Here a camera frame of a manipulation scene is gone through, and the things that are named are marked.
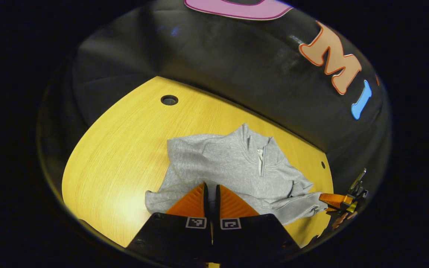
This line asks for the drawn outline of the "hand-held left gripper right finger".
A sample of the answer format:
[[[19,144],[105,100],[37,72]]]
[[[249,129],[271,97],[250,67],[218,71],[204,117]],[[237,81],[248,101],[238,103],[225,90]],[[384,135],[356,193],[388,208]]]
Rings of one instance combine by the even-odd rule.
[[[274,267],[300,247],[273,214],[260,214],[223,185],[216,187],[213,257],[222,267]]]

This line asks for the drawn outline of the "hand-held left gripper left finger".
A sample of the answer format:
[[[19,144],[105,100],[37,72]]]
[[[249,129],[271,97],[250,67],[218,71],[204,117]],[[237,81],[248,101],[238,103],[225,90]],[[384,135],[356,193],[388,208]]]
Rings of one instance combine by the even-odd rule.
[[[126,250],[166,268],[206,268],[212,247],[208,195],[201,183],[167,212],[153,213]]]

